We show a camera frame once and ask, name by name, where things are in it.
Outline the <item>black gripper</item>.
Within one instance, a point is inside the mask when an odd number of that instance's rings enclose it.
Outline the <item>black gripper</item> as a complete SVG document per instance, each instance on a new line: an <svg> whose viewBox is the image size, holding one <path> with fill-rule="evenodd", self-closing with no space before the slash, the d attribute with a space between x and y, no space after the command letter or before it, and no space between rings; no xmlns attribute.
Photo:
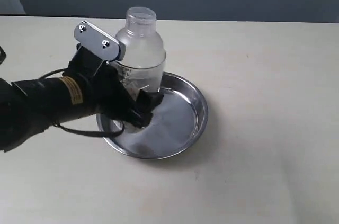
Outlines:
<svg viewBox="0 0 339 224"><path fill-rule="evenodd" d="M68 63L67 76L78 82L83 94L83 104L93 114L102 113L112 120L129 122L138 129L147 127L153 114L138 112L136 104L140 109L155 109L162 103L164 94L141 89L135 103L109 61L82 45L77 45L76 48Z"/></svg>

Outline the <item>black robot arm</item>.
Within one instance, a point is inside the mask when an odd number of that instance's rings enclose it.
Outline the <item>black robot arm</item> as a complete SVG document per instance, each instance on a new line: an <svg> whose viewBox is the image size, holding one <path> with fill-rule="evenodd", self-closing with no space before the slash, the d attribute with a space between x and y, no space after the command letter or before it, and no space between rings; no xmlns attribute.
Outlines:
<svg viewBox="0 0 339 224"><path fill-rule="evenodd" d="M133 98L118 71L86 48L77 51L61 77L52 71L38 79L1 80L1 151L10 151L50 127L102 114L137 128L148 126L163 94L140 90Z"/></svg>

